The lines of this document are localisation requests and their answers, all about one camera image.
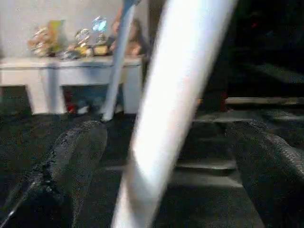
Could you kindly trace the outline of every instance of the toy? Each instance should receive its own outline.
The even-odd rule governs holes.
[[[93,31],[99,32],[98,39],[94,45],[94,55],[104,56],[108,52],[108,46],[106,45],[105,31],[107,28],[106,18],[97,17],[93,20]]]
[[[75,35],[75,39],[77,41],[75,50],[79,51],[81,55],[86,56],[87,50],[89,49],[87,43],[90,39],[90,31],[86,28],[79,30]]]
[[[53,20],[47,26],[36,28],[36,33],[28,41],[29,48],[38,57],[48,57],[62,49],[60,34],[63,21]]]
[[[122,9],[119,10],[116,19],[111,26],[112,35],[114,36],[115,39],[118,36],[118,29],[119,29],[121,16],[122,16]],[[129,43],[126,48],[126,55],[137,56],[140,54],[140,51],[142,50],[142,46],[139,42],[140,34],[141,34],[140,22],[139,20],[134,19],[130,29]],[[116,41],[114,41],[110,45],[109,50],[113,52],[115,49],[116,49]]]
[[[38,28],[33,38],[28,41],[28,46],[38,57],[50,56],[52,49],[52,37],[48,27]]]

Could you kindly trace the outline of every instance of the decorative item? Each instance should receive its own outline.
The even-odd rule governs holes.
[[[83,115],[83,114],[88,113],[89,112],[89,108],[90,108],[90,106],[89,106],[89,104],[87,103],[86,100],[80,100],[80,101],[78,101],[77,102],[77,107],[78,107],[77,113],[79,115]]]
[[[106,18],[99,16],[95,20],[93,20],[93,31],[97,31],[100,33],[96,41],[96,45],[94,45],[94,55],[96,56],[104,56],[108,52],[108,47],[106,45],[107,39],[104,34],[106,29]]]
[[[118,36],[118,29],[119,29],[119,24],[120,24],[120,19],[122,16],[122,9],[119,10],[118,15],[112,24],[112,35],[114,36],[114,39],[117,39]],[[126,55],[131,55],[131,56],[137,56],[140,54],[142,50],[142,45],[139,42],[139,37],[141,35],[141,26],[140,22],[137,19],[134,19],[131,25],[131,30],[129,34],[129,43],[126,48]],[[110,45],[110,51],[115,51],[116,49],[116,41],[114,41]]]
[[[38,57],[48,57],[59,52],[63,47],[62,20],[52,20],[47,26],[36,29],[36,33],[28,46]]]
[[[48,27],[38,28],[28,41],[31,51],[38,57],[48,57],[52,53],[52,37]]]
[[[81,55],[86,56],[86,51],[89,49],[87,42],[90,38],[90,32],[88,29],[84,28],[82,30],[79,30],[75,34],[76,39],[76,47],[75,50],[79,51]]]
[[[81,57],[81,54],[79,51],[77,50],[67,50],[67,51],[62,51],[59,52],[56,57],[60,58],[60,59],[78,59]]]
[[[93,57],[94,56],[94,50],[92,48],[88,48],[85,52],[86,57]]]
[[[52,38],[52,51],[57,53],[63,50],[64,47],[64,32],[63,32],[63,24],[64,20],[51,20],[47,27],[50,31],[51,38]]]

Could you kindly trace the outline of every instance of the black padded cushion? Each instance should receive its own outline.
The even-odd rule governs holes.
[[[73,227],[106,142],[107,130],[96,120],[62,132],[40,151],[46,159],[23,171],[10,191],[1,215],[4,227]]]
[[[268,227],[299,227],[304,221],[302,132],[260,122],[227,127],[244,187]]]

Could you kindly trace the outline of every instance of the white pole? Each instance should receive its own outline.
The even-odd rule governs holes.
[[[139,2],[140,0],[124,0],[118,31],[117,49],[114,52],[114,66],[111,73],[111,82],[109,84],[105,100],[105,113],[103,115],[104,121],[109,121],[113,118],[121,72],[124,66],[124,54],[128,43],[131,23],[134,17],[135,5]]]
[[[237,0],[169,0],[113,228],[150,227]]]

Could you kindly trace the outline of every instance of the trophy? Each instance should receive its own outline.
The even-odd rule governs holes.
[[[83,56],[87,54],[87,50],[89,49],[87,45],[89,38],[90,38],[90,32],[86,28],[79,30],[75,35],[75,39],[77,42],[75,50],[79,51],[80,54]]]
[[[104,56],[108,52],[108,46],[106,45],[106,37],[104,32],[107,28],[106,18],[97,17],[93,20],[93,30],[99,32],[96,44],[94,45],[94,55]]]

